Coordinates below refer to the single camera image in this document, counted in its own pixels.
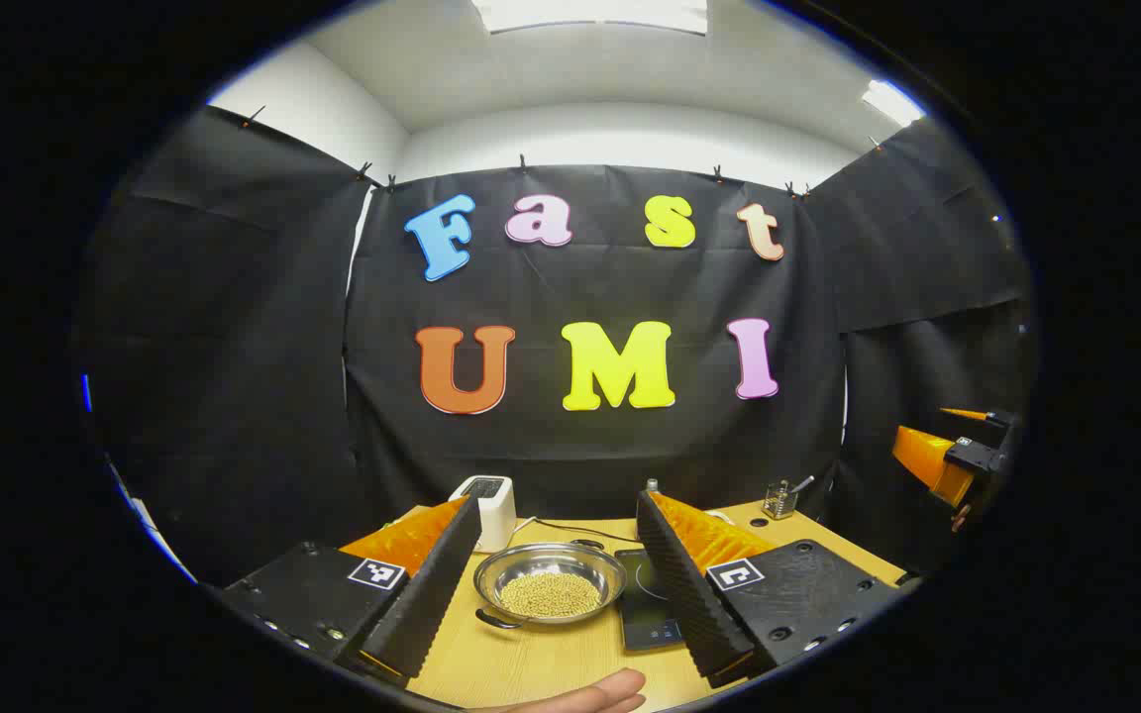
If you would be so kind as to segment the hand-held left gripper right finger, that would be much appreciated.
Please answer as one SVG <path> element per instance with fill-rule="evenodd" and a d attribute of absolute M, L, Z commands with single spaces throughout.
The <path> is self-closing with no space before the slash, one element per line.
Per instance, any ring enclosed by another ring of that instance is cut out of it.
<path fill-rule="evenodd" d="M 711 687 L 794 667 L 900 600 L 811 538 L 771 545 L 656 491 L 639 493 L 637 533 Z"/>

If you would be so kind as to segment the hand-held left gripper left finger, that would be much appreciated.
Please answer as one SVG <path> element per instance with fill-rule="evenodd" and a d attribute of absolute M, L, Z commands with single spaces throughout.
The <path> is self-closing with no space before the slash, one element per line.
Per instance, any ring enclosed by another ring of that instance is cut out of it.
<path fill-rule="evenodd" d="M 366 556 L 299 543 L 219 600 L 313 659 L 407 684 L 480 533 L 479 499 L 468 495 L 374 533 Z"/>

